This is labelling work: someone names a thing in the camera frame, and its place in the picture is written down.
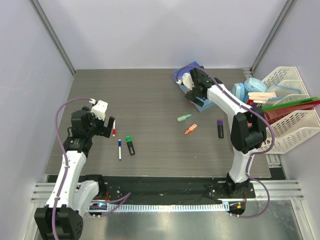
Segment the green capped black highlighter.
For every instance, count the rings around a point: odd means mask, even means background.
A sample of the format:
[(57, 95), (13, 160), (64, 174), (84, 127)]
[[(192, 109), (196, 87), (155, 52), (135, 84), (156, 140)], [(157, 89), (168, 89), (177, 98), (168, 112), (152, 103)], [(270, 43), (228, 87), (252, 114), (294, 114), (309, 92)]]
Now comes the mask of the green capped black highlighter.
[(129, 136), (129, 135), (126, 136), (125, 140), (126, 140), (126, 144), (127, 144), (127, 147), (128, 147), (129, 154), (131, 156), (134, 156), (136, 153), (135, 153), (135, 149), (134, 149), (134, 145), (133, 145), (133, 141), (132, 141), (131, 136)]

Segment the purple plastic box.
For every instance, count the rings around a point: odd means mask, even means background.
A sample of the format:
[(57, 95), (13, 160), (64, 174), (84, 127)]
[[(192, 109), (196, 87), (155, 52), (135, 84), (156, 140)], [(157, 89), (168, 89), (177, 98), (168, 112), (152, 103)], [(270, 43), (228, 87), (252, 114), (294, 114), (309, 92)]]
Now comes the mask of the purple plastic box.
[[(183, 70), (179, 71), (179, 69), (176, 69), (173, 71), (173, 81), (176, 83), (178, 79), (180, 79), (182, 77), (183, 74), (185, 73), (189, 73), (190, 74), (190, 70), (192, 69), (192, 67), (188, 67), (188, 68), (184, 68)], [(184, 86), (180, 86), (178, 85), (178, 87), (183, 91), (184, 94), (186, 94), (189, 90), (184, 87)], [(212, 107), (215, 105), (214, 102), (210, 101), (210, 100), (205, 100), (204, 101), (204, 105), (203, 106), (198, 106), (194, 103), (192, 103), (199, 112), (203, 112), (205, 110), (207, 110), (208, 108)]]

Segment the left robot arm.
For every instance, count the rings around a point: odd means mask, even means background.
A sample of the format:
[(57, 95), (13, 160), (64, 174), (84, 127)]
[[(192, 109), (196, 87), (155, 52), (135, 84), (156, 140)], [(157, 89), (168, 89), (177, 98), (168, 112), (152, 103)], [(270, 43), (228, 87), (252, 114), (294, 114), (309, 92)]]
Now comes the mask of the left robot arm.
[(108, 103), (99, 100), (92, 108), (84, 106), (71, 114), (71, 126), (62, 147), (62, 163), (54, 189), (45, 206), (36, 209), (34, 219), (44, 240), (78, 240), (84, 215), (91, 201), (102, 199), (107, 188), (101, 175), (78, 180), (94, 136), (109, 138), (114, 117), (105, 123)]

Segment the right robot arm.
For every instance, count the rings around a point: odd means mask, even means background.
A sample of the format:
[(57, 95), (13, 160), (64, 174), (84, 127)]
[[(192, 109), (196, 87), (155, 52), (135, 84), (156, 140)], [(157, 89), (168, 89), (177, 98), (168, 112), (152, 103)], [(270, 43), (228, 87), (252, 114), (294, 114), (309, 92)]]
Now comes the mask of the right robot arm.
[(224, 188), (230, 197), (236, 198), (249, 187), (252, 161), (267, 138), (268, 122), (260, 107), (253, 108), (240, 101), (218, 78), (209, 76), (202, 66), (191, 65), (190, 68), (193, 87), (185, 97), (198, 106), (203, 105), (200, 98), (210, 100), (232, 118), (230, 140), (235, 152)]

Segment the purple capped black highlighter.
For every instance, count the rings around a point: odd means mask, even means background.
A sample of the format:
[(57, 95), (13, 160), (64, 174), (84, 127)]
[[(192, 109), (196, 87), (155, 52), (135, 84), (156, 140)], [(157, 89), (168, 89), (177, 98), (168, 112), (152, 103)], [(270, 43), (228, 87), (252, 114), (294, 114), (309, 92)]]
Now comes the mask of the purple capped black highlighter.
[(224, 125), (223, 125), (223, 121), (221, 119), (219, 119), (217, 121), (217, 133), (218, 133), (219, 139), (224, 138)]

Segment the green utility knife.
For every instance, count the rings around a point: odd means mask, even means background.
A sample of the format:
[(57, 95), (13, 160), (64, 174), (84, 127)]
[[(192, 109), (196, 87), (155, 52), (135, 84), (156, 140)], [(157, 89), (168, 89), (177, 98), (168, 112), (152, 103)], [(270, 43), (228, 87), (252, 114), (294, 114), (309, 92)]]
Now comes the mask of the green utility knife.
[(191, 116), (192, 116), (192, 114), (182, 115), (182, 116), (180, 116), (180, 117), (177, 118), (177, 121), (178, 121), (178, 122), (185, 121), (186, 119), (190, 118)]

